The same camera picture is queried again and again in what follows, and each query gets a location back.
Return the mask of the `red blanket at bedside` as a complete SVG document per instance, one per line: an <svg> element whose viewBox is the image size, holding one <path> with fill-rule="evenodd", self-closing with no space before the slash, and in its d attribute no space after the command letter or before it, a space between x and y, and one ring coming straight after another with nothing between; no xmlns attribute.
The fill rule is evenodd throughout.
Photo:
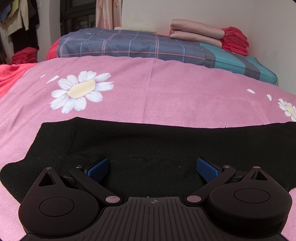
<svg viewBox="0 0 296 241"><path fill-rule="evenodd" d="M37 64L37 49L27 47L14 54L11 60L12 65L1 64L0 97L5 95L28 69Z"/></svg>

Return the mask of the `red folded clothes on quilt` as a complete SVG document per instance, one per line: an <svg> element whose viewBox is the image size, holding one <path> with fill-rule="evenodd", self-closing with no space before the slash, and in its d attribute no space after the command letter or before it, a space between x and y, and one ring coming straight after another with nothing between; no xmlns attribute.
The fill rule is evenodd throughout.
<svg viewBox="0 0 296 241"><path fill-rule="evenodd" d="M249 42L247 37L236 27L223 28L225 34L221 39L222 49L248 56Z"/></svg>

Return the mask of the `red pillow beside quilt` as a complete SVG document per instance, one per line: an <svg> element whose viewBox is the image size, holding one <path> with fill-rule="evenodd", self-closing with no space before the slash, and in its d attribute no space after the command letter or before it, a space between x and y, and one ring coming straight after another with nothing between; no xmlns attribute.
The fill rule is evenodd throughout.
<svg viewBox="0 0 296 241"><path fill-rule="evenodd" d="M58 58L58 54L57 54L57 49L58 49L58 45L59 45L59 41L61 38L59 38L49 49L47 56L46 56L46 60L51 60L54 58Z"/></svg>

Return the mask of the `pink folded towels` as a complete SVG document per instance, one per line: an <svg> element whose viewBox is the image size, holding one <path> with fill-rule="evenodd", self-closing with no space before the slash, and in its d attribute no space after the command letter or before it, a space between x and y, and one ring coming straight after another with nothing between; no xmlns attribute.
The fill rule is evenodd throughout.
<svg viewBox="0 0 296 241"><path fill-rule="evenodd" d="M224 35L222 29L185 19L172 19L169 34L171 39L204 43L218 48L222 48L221 39Z"/></svg>

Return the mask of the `pink curtain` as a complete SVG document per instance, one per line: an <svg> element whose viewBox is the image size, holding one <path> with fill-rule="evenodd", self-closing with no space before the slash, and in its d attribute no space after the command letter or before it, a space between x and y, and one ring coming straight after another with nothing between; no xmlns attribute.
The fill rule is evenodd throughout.
<svg viewBox="0 0 296 241"><path fill-rule="evenodd" d="M95 27L113 30L121 27L122 0L96 1Z"/></svg>

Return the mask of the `black knit pants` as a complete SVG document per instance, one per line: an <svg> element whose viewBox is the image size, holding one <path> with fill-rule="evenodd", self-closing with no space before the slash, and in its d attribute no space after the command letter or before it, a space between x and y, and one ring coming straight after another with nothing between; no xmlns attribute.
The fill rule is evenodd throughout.
<svg viewBox="0 0 296 241"><path fill-rule="evenodd" d="M100 184L123 196L185 196L202 186L199 157L238 171L260 166L285 189L295 188L295 123L239 128L184 128L73 118L43 123L26 156L1 171L22 201L46 167L68 175L107 159Z"/></svg>

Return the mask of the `pink daisy bedsheet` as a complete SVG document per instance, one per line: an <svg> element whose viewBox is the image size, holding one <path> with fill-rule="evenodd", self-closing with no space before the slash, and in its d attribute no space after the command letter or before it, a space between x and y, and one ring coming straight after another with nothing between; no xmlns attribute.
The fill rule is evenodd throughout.
<svg viewBox="0 0 296 241"><path fill-rule="evenodd" d="M295 121L295 95L221 69L154 58L37 63L1 97L1 165L21 160L44 122L74 117L195 128Z"/></svg>

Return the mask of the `blue plaid folded quilt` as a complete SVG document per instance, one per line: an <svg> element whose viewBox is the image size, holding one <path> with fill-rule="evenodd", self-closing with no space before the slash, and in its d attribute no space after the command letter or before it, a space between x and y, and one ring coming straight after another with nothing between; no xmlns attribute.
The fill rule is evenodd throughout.
<svg viewBox="0 0 296 241"><path fill-rule="evenodd" d="M175 60L278 84L278 77L254 57L245 57L204 43L176 40L140 31L80 29L62 36L56 53L59 58L106 55Z"/></svg>

